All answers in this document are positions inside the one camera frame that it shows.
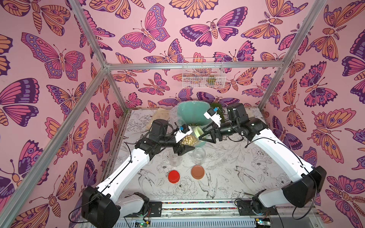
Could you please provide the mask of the green-lid peanut jar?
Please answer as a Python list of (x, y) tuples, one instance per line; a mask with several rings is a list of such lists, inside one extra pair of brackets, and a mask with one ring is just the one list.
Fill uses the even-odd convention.
[(196, 147), (200, 143), (201, 142), (200, 142), (199, 138), (195, 135), (195, 133), (191, 133), (190, 135), (185, 136), (180, 141), (181, 145), (187, 145), (187, 146), (192, 146), (192, 147)]

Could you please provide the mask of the green jar lid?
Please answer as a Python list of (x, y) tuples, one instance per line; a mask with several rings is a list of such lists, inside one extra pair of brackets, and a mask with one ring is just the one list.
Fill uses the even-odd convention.
[(195, 137), (198, 141), (200, 141), (199, 137), (200, 137), (201, 135), (203, 135), (203, 130), (201, 129), (201, 127), (199, 127), (199, 126), (195, 126), (195, 127), (193, 127), (193, 135), (194, 135), (194, 137)]

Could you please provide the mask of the clear jar of peanuts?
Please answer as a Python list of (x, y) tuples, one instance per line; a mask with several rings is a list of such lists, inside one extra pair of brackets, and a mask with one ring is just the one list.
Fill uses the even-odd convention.
[(178, 167), (182, 163), (181, 157), (175, 154), (173, 151), (169, 152), (168, 158), (172, 167)]

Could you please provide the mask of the brown-lid peanut jar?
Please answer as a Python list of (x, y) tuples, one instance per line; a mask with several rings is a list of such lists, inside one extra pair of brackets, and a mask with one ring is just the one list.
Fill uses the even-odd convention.
[(206, 151), (199, 147), (195, 148), (192, 152), (192, 160), (196, 165), (201, 165), (205, 162), (206, 159)]

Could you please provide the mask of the brown jar lid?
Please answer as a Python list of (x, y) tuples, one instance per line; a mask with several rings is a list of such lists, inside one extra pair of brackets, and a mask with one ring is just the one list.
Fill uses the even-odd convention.
[(191, 169), (191, 176), (196, 180), (202, 179), (205, 176), (204, 168), (200, 165), (193, 166)]

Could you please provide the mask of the red jar lid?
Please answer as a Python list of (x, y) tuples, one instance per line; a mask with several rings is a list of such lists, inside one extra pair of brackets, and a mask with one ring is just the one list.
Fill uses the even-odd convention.
[(180, 180), (179, 172), (176, 171), (176, 170), (170, 171), (169, 174), (168, 174), (168, 180), (169, 180), (170, 183), (173, 183), (173, 184), (178, 183), (179, 180)]

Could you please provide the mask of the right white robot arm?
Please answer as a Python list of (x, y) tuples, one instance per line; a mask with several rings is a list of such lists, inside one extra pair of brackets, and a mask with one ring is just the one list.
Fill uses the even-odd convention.
[(267, 209), (282, 204), (291, 204), (303, 208), (309, 202), (314, 205), (320, 193), (327, 172), (321, 166), (315, 167), (296, 155), (274, 132), (260, 119), (249, 117), (241, 103), (227, 107), (228, 120), (221, 122), (217, 108), (209, 108), (204, 117), (211, 122), (203, 128), (199, 137), (210, 143), (222, 141), (224, 136), (238, 134), (255, 144), (270, 156), (288, 175), (290, 183), (271, 190), (263, 190), (252, 197), (251, 208), (257, 215)]

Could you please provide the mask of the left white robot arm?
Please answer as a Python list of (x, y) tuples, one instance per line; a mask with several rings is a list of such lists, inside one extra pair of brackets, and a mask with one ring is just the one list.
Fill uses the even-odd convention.
[(178, 156), (194, 149), (180, 144), (193, 133), (191, 126), (184, 124), (168, 133), (169, 125), (166, 120), (154, 120), (148, 133), (136, 142), (127, 160), (97, 187), (87, 187), (83, 191), (81, 216), (87, 222), (96, 228), (112, 228), (120, 217), (148, 214), (149, 198), (139, 192), (123, 198), (121, 203), (117, 201), (135, 175), (164, 148), (172, 148)]

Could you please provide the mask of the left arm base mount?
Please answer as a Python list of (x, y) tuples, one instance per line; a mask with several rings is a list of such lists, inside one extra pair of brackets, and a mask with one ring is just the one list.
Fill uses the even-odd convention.
[(144, 194), (135, 192), (118, 201), (122, 217), (161, 217), (162, 202), (150, 201)]

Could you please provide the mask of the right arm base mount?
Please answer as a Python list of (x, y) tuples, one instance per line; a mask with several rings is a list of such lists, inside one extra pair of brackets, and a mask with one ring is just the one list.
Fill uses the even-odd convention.
[(257, 194), (253, 195), (251, 199), (235, 199), (234, 205), (237, 207), (239, 215), (240, 216), (278, 215), (275, 206), (267, 208), (259, 201), (259, 194), (263, 192), (264, 191), (258, 192)]

